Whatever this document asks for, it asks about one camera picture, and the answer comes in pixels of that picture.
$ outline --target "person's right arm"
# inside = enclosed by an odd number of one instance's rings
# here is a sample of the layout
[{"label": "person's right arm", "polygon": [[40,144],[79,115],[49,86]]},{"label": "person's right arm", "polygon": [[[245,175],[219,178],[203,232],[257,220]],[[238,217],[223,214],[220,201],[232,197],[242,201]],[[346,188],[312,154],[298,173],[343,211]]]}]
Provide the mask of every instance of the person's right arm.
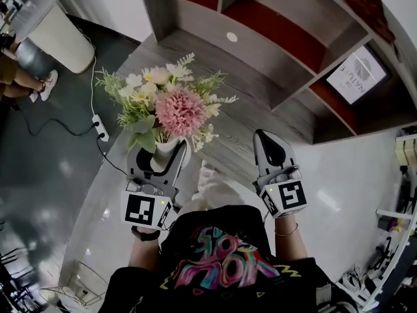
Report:
[{"label": "person's right arm", "polygon": [[276,257],[281,261],[298,261],[308,257],[300,232],[296,228],[294,215],[275,219],[275,250]]}]

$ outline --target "electrical outlet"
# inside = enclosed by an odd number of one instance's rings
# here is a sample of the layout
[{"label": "electrical outlet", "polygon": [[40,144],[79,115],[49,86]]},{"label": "electrical outlet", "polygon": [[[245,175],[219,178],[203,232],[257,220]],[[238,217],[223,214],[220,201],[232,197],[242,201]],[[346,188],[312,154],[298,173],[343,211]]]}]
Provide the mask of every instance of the electrical outlet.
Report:
[{"label": "electrical outlet", "polygon": [[107,133],[106,128],[103,125],[103,122],[100,118],[99,115],[94,115],[93,116],[93,123],[98,123],[98,126],[95,127],[97,130],[98,135],[101,135],[102,133],[105,134],[104,137],[100,138],[103,142],[108,142],[109,141],[109,134]]}]

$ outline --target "white round hole cover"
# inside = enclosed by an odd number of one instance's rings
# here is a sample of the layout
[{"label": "white round hole cover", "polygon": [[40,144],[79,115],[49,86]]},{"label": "white round hole cover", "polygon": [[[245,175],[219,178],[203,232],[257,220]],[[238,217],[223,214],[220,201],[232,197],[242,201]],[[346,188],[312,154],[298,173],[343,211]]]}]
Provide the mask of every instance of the white round hole cover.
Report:
[{"label": "white round hole cover", "polygon": [[227,33],[226,36],[231,42],[237,42],[237,36],[234,33]]}]

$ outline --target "pink flower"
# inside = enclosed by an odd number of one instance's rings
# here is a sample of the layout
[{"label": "pink flower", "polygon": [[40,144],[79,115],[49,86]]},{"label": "pink flower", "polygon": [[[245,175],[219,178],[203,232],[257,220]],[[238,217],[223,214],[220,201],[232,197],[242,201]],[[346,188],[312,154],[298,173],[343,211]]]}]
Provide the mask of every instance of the pink flower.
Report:
[{"label": "pink flower", "polygon": [[191,136],[206,119],[203,100],[184,88],[167,93],[155,108],[159,122],[175,136]]}]

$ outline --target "shoe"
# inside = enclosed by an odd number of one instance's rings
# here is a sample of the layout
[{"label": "shoe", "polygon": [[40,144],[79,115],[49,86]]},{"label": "shoe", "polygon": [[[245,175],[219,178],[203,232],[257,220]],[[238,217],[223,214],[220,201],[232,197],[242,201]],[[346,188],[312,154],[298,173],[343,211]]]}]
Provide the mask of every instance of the shoe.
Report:
[{"label": "shoe", "polygon": [[32,100],[32,103],[35,103],[39,97],[39,93],[34,91],[32,94],[29,95],[29,98]]},{"label": "shoe", "polygon": [[40,93],[40,98],[42,101],[46,101],[52,92],[52,89],[55,87],[58,81],[58,72],[56,70],[53,70],[50,72],[50,75],[48,76],[48,79],[44,81],[44,91]]}]

